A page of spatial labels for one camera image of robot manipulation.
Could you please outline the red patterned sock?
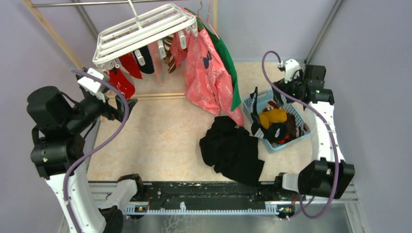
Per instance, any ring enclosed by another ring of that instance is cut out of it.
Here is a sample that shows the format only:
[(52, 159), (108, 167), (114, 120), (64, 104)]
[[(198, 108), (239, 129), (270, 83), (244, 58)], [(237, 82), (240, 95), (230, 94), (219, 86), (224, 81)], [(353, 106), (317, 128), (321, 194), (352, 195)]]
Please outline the red patterned sock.
[(126, 78), (120, 68), (109, 70), (109, 83), (119, 90), (126, 99), (130, 99), (135, 93), (135, 86)]

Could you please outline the mustard yellow striped sock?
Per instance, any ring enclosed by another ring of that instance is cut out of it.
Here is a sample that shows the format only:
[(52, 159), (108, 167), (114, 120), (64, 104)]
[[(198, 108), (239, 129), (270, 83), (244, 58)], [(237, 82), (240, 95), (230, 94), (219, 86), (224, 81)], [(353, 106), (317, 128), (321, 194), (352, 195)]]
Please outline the mustard yellow striped sock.
[(269, 129), (274, 123), (284, 123), (287, 120), (287, 112), (282, 109), (272, 109), (258, 115), (263, 128)]

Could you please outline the dark navy short sock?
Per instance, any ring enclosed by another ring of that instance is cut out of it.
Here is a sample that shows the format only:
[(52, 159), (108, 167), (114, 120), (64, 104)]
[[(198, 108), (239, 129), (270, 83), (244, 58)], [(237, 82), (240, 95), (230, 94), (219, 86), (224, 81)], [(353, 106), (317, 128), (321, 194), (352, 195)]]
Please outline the dark navy short sock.
[(278, 143), (285, 139), (288, 129), (285, 123), (273, 123), (267, 130), (266, 139), (270, 143)]

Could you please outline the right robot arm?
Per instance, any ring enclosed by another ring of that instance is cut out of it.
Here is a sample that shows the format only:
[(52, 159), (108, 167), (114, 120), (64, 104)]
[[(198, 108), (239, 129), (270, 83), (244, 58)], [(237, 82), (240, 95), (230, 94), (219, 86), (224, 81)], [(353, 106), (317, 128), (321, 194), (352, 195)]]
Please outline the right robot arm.
[(355, 168), (348, 164), (337, 140), (334, 124), (334, 96), (325, 85), (325, 66), (308, 65), (302, 69), (293, 59), (279, 66), (285, 77), (275, 82), (281, 90), (274, 90), (280, 104), (295, 100), (303, 102), (306, 124), (310, 130), (312, 161), (298, 174), (280, 173), (274, 195), (286, 200), (292, 192), (327, 198), (331, 193), (340, 199), (350, 185)]

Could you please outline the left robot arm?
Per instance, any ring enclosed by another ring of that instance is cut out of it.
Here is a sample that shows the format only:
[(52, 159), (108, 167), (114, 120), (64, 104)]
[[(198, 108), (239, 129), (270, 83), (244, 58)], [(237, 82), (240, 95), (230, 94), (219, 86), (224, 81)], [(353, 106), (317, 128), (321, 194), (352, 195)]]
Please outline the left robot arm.
[(56, 195), (72, 233), (120, 233), (129, 201), (144, 198), (146, 188), (138, 174), (121, 176), (114, 191), (98, 206), (87, 180), (81, 133), (100, 117), (122, 121), (137, 100), (116, 97), (116, 107), (85, 93), (76, 102), (57, 87), (45, 86), (27, 98), (27, 112), (35, 121), (31, 161)]

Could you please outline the green garment on hanger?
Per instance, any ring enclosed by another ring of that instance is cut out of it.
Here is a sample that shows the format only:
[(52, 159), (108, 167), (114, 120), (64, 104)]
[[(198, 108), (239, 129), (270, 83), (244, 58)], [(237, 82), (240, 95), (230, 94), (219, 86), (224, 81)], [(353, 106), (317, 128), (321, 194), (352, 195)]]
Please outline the green garment on hanger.
[(238, 75), (237, 71), (233, 62), (233, 59), (228, 51), (227, 46), (224, 44), (223, 40), (217, 36), (214, 32), (210, 31), (200, 19), (197, 19), (197, 31), (200, 32), (201, 30), (207, 30), (212, 42), (215, 46), (217, 53), (219, 54), (226, 70), (232, 77), (232, 85), (234, 89), (234, 100), (232, 103), (232, 109), (239, 107), (240, 105), (240, 92), (238, 87)]

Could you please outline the white plastic sock hanger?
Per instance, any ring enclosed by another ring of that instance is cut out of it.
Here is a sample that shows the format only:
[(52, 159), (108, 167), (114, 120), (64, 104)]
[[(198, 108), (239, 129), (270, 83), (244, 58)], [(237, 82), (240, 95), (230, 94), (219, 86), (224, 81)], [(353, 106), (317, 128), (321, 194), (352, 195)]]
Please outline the white plastic sock hanger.
[(181, 47), (187, 47), (185, 33), (197, 36), (197, 17), (173, 3), (164, 4), (141, 15), (128, 1), (134, 17), (109, 27), (98, 34), (92, 62), (105, 70), (105, 64), (153, 42), (177, 33)]

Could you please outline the light blue plastic basket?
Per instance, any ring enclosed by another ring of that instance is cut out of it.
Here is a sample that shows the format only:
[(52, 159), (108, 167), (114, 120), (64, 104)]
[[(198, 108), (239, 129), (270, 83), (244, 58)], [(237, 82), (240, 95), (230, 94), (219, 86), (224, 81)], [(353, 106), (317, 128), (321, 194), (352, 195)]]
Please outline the light blue plastic basket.
[(243, 110), (251, 123), (252, 135), (261, 139), (269, 153), (274, 153), (310, 136), (310, 129), (296, 107), (281, 97), (274, 100), (271, 89), (257, 88), (243, 100)]

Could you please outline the red sock rear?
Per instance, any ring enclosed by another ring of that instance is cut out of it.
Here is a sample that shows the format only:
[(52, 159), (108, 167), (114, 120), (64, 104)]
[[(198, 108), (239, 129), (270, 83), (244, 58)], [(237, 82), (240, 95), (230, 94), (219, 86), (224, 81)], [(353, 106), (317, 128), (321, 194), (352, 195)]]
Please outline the red sock rear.
[(136, 79), (142, 79), (140, 68), (132, 53), (125, 54), (119, 58), (121, 65)]

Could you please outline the pink hanging sock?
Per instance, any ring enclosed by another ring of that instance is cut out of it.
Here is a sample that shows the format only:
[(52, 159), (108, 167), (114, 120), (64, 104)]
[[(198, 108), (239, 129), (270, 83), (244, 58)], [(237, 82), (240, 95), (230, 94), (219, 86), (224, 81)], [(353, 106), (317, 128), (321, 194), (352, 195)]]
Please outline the pink hanging sock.
[(165, 73), (163, 71), (163, 60), (160, 56), (158, 45), (156, 42), (153, 42), (148, 45), (148, 48), (153, 61), (158, 86), (161, 86), (164, 83)]

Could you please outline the brown striped sock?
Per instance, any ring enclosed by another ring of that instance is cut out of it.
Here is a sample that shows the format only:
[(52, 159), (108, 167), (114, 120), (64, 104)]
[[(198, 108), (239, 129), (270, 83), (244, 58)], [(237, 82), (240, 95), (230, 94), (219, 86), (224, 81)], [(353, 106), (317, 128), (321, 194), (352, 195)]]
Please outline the brown striped sock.
[(165, 52), (166, 52), (166, 57), (163, 60), (164, 60), (165, 64), (168, 65), (168, 73), (172, 73), (176, 69), (175, 59), (174, 59), (174, 56), (172, 55), (172, 52), (171, 52), (171, 46), (172, 46), (173, 38), (174, 38), (173, 34), (168, 35), (168, 36), (163, 38), (164, 48), (165, 48)]

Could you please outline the pink printed shirt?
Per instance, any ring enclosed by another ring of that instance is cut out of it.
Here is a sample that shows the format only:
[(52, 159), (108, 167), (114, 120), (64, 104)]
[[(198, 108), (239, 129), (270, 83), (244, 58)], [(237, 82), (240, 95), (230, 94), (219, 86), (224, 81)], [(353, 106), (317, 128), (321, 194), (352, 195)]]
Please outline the pink printed shirt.
[(234, 89), (232, 77), (226, 70), (207, 30), (197, 36), (184, 33), (187, 49), (181, 48), (179, 35), (172, 40), (171, 53), (177, 66), (185, 66), (185, 96), (192, 104), (219, 116), (223, 111), (235, 123), (244, 125), (240, 108), (232, 109)]

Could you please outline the black cloth pile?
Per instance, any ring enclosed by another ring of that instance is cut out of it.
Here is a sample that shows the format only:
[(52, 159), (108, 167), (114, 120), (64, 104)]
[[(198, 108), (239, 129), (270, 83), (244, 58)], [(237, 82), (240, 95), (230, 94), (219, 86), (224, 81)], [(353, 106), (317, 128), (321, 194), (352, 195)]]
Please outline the black cloth pile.
[(230, 117), (217, 116), (199, 146), (203, 162), (216, 173), (256, 187), (264, 167), (258, 158), (258, 141)]

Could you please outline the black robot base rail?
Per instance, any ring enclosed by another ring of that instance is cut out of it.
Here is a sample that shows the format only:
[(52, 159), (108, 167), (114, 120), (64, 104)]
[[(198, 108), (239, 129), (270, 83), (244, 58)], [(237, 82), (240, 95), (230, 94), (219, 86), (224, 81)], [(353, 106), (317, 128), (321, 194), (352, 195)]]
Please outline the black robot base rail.
[(258, 215), (287, 220), (298, 212), (299, 196), (282, 196), (273, 182), (256, 187), (236, 182), (144, 182), (143, 190), (123, 208), (131, 217), (145, 215)]

